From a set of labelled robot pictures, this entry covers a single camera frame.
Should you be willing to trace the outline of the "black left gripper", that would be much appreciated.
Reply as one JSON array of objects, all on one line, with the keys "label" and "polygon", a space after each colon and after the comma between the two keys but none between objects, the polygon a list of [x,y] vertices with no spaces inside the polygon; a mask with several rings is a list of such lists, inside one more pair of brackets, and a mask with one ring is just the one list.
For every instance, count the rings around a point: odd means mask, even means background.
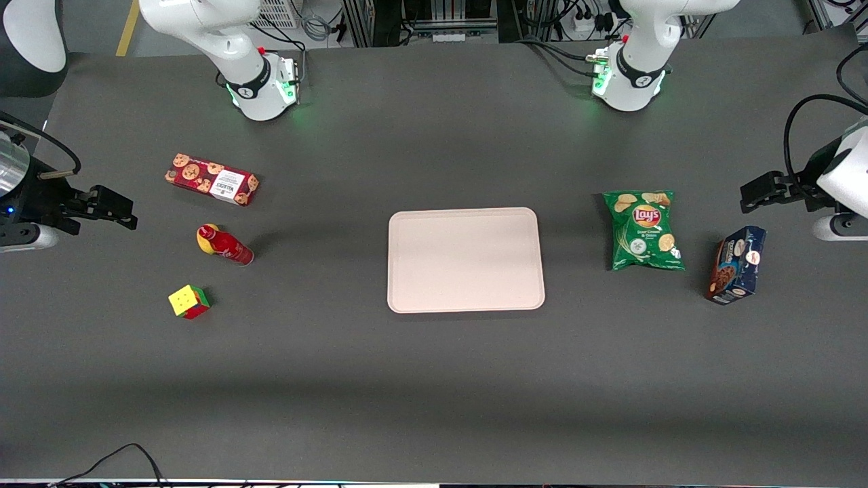
[{"label": "black left gripper", "polygon": [[836,157],[840,141],[832,141],[815,151],[806,166],[795,171],[791,149],[785,143],[785,175],[781,171],[769,171],[740,187],[741,213],[751,212],[772,204],[799,203],[803,201],[808,212],[821,208],[833,208],[837,201],[821,189],[818,179],[830,167]]}]

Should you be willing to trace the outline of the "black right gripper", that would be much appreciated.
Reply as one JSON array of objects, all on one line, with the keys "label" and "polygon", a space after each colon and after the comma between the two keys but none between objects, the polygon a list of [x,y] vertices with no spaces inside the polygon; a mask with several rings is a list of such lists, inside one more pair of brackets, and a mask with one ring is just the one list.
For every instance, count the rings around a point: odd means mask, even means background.
[{"label": "black right gripper", "polygon": [[90,207],[81,200],[82,192],[72,188],[67,180],[41,180],[37,175],[53,171],[37,158],[31,158],[24,179],[1,199],[2,226],[33,223],[50,226],[70,235],[79,232],[78,219],[108,220],[128,230],[136,230],[138,218],[130,198],[103,185],[90,188]]}]

